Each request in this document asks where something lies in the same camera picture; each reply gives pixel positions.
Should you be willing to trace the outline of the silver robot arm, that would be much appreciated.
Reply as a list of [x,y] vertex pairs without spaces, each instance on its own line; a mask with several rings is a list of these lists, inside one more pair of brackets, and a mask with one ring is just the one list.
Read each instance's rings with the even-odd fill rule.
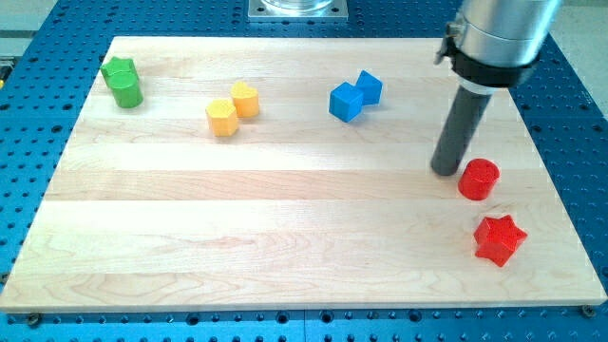
[[524,83],[561,0],[464,0],[446,24],[434,63],[445,58],[460,86],[479,95]]

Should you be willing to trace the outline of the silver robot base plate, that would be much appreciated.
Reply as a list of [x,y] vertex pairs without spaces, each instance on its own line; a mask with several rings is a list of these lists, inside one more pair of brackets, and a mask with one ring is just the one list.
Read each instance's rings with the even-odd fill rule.
[[247,16],[252,22],[343,21],[349,17],[347,0],[248,0],[247,3]]

